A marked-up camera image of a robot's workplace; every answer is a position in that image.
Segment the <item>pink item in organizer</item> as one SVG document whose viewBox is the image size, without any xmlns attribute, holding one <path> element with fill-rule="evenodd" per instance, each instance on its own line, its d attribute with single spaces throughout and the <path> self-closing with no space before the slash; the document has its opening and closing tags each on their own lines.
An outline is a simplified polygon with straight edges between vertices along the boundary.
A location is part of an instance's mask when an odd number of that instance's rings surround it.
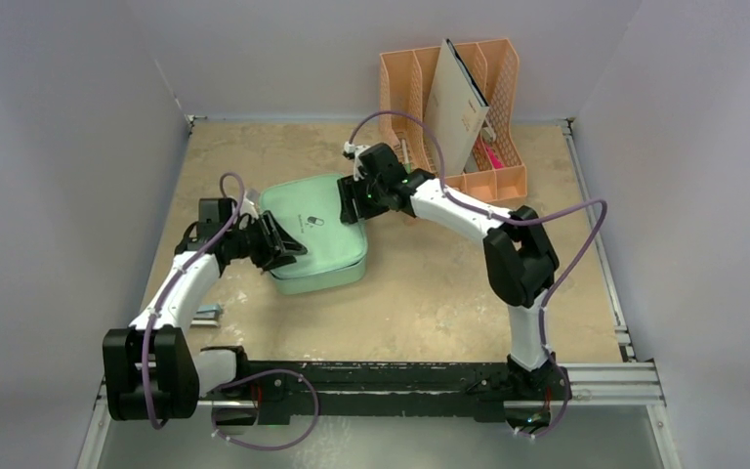
<svg viewBox="0 0 750 469">
<path fill-rule="evenodd" d="M 494 149 L 492 148 L 490 144 L 483 143 L 483 147 L 486 153 L 486 157 L 493 169 L 498 170 L 498 169 L 502 169 L 505 167 L 504 163 L 498 158 L 498 156 L 496 155 Z"/>
</svg>

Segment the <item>blue white stapler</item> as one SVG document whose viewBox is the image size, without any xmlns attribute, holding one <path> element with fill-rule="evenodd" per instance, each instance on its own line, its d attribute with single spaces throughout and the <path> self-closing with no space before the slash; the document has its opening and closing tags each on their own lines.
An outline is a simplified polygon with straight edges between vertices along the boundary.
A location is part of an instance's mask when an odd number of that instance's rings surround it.
<svg viewBox="0 0 750 469">
<path fill-rule="evenodd" d="M 203 305 L 194 314 L 191 325 L 217 328 L 220 326 L 222 313 L 223 308 L 219 304 Z"/>
</svg>

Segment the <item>peach desk file organizer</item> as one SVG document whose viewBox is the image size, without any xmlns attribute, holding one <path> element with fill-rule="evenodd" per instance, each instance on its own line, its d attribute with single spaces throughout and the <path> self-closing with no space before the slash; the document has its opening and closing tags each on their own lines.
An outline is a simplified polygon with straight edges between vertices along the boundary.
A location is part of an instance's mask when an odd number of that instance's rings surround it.
<svg viewBox="0 0 750 469">
<path fill-rule="evenodd" d="M 519 65 L 507 38 L 381 54 L 383 140 L 460 192 L 523 201 L 526 169 L 511 135 Z"/>
</svg>

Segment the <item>green medicine case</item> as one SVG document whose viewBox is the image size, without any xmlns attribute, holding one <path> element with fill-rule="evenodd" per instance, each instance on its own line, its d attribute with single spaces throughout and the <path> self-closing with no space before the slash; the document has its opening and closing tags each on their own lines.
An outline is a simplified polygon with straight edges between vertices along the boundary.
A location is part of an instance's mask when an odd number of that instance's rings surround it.
<svg viewBox="0 0 750 469">
<path fill-rule="evenodd" d="M 263 190 L 260 207 L 269 210 L 279 225 L 307 253 L 294 264 L 271 270 L 278 292 L 309 293 L 347 285 L 365 275 L 368 240 L 364 224 L 341 222 L 339 173 L 290 181 Z"/>
</svg>

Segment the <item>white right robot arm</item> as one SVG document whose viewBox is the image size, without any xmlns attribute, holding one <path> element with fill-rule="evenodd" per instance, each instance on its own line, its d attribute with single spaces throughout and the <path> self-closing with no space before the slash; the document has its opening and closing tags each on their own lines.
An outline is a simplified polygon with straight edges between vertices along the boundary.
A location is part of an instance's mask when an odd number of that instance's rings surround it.
<svg viewBox="0 0 750 469">
<path fill-rule="evenodd" d="M 548 341 L 544 312 L 560 262 L 537 213 L 527 206 L 510 211 L 484 204 L 424 169 L 407 171 L 387 144 L 346 142 L 342 155 L 353 173 L 338 182 L 341 222 L 352 225 L 395 211 L 480 244 L 488 283 L 508 308 L 512 390 L 531 398 L 550 375 L 568 385 Z"/>
</svg>

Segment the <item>beige folder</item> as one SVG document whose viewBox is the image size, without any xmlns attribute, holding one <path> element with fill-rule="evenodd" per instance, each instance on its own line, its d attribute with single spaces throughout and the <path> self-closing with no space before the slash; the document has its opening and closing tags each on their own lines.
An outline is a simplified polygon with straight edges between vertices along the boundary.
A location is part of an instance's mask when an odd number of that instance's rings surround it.
<svg viewBox="0 0 750 469">
<path fill-rule="evenodd" d="M 442 150 L 442 155 L 434 156 L 441 176 L 462 173 L 471 157 L 489 111 L 486 73 L 487 61 L 476 43 L 441 42 L 424 110 L 424 122 Z"/>
</svg>

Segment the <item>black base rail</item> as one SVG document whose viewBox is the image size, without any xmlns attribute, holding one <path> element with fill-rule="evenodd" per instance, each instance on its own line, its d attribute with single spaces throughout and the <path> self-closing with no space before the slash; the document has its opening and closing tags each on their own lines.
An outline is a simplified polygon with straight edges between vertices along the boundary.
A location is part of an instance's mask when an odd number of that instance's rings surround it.
<svg viewBox="0 0 750 469">
<path fill-rule="evenodd" d="M 507 423 L 530 432 L 550 426 L 565 411 L 570 380 L 533 381 L 502 362 L 293 362 L 238 363 L 236 380 L 209 394 L 215 401 L 246 401 L 262 425 L 294 416 L 463 417 Z"/>
</svg>

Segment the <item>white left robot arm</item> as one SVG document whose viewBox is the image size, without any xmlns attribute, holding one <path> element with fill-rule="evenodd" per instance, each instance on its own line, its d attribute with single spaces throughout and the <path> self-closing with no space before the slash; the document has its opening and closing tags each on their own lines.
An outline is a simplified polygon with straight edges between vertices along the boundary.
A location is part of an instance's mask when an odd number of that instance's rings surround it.
<svg viewBox="0 0 750 469">
<path fill-rule="evenodd" d="M 240 346 L 215 346 L 193 355 L 186 335 L 208 291 L 235 260 L 263 272 L 306 255 L 270 211 L 240 214 L 230 197 L 202 198 L 198 218 L 177 244 L 172 267 L 147 306 L 124 328 L 103 339 L 109 414 L 117 421 L 147 420 L 161 428 L 191 417 L 200 398 L 218 390 L 238 400 L 251 390 L 252 373 Z"/>
</svg>

